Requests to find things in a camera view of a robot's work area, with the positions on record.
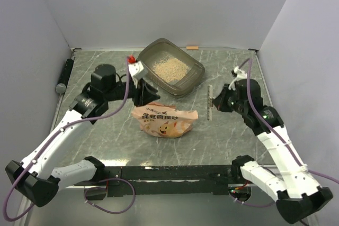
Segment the pink cat litter bag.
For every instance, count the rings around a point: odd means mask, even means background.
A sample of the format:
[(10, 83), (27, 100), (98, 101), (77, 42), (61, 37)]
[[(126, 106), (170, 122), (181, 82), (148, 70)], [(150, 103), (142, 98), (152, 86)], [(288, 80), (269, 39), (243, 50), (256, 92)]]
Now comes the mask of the pink cat litter bag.
[(140, 129), (149, 135), (161, 138), (178, 138), (193, 128), (198, 112), (177, 110), (174, 105), (149, 103), (135, 107), (132, 116), (139, 122)]

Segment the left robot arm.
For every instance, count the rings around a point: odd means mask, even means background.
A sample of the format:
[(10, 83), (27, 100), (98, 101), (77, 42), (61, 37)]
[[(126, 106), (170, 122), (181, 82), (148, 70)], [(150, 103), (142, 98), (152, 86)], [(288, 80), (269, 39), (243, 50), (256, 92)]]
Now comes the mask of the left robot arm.
[(126, 81), (118, 78), (115, 67), (102, 64), (95, 68), (91, 80), (70, 104), (64, 117), (46, 139), (20, 162), (10, 161), (5, 171), (12, 187), (38, 207), (48, 204), (60, 191), (68, 186), (89, 181), (93, 185), (104, 180), (104, 164), (94, 157), (67, 166), (56, 165), (72, 142), (97, 120), (113, 116), (107, 114), (109, 102), (126, 103), (132, 99), (134, 106), (144, 106), (160, 98), (157, 89), (144, 77), (148, 69), (141, 62), (127, 64)]

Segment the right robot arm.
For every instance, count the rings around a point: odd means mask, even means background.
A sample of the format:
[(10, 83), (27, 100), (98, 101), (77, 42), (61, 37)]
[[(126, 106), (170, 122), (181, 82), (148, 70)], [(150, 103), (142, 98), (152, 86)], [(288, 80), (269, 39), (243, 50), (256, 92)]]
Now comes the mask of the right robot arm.
[(275, 201), (286, 222), (294, 224), (314, 214), (333, 198), (331, 190), (322, 187), (302, 162), (276, 109), (263, 103), (257, 81), (241, 79), (231, 85), (224, 84), (217, 97), (208, 96), (208, 108), (241, 115), (267, 149), (280, 178), (249, 155), (232, 161), (231, 176), (238, 183), (247, 180), (264, 191)]

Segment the clean litter granules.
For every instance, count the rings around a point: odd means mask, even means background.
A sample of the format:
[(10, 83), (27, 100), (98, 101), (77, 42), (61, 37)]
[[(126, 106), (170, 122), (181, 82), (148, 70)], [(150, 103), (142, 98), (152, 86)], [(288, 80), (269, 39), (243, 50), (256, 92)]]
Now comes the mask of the clean litter granules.
[(178, 82), (190, 71), (188, 65), (174, 57), (168, 57), (156, 62), (151, 69), (166, 83)]

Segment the grey plastic litter box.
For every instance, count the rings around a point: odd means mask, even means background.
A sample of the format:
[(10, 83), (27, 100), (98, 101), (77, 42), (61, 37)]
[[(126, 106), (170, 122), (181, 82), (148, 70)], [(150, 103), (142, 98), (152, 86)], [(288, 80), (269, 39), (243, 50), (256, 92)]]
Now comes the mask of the grey plastic litter box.
[(147, 67), (147, 78), (176, 98), (192, 92), (205, 73), (202, 63), (165, 38), (148, 45), (138, 60)]

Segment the small orange block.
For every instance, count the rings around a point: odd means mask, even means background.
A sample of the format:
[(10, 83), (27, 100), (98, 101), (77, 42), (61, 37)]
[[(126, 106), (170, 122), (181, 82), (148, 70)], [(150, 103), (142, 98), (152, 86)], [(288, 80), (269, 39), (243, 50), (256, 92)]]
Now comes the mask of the small orange block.
[(198, 46), (187, 46), (186, 50), (199, 50)]

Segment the black cylinder with grey cap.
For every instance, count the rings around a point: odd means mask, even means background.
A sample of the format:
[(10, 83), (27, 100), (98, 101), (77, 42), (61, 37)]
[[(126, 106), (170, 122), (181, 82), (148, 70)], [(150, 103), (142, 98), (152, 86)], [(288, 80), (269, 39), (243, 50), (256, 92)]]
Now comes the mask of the black cylinder with grey cap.
[(66, 92), (73, 65), (74, 60), (72, 58), (68, 58), (63, 66), (63, 69), (58, 79), (58, 83), (55, 88), (58, 94), (64, 94)]

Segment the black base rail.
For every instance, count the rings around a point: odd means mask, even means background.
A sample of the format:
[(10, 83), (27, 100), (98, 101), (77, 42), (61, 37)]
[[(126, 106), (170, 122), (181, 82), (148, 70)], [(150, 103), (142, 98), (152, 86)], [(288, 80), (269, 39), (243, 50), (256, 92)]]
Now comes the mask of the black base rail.
[(116, 166), (105, 167), (100, 178), (86, 180), (78, 186), (108, 187), (108, 197), (131, 195), (127, 180), (135, 189), (136, 195), (195, 194), (211, 193), (228, 195), (229, 188), (241, 186), (246, 180), (238, 175), (232, 165), (198, 166)]

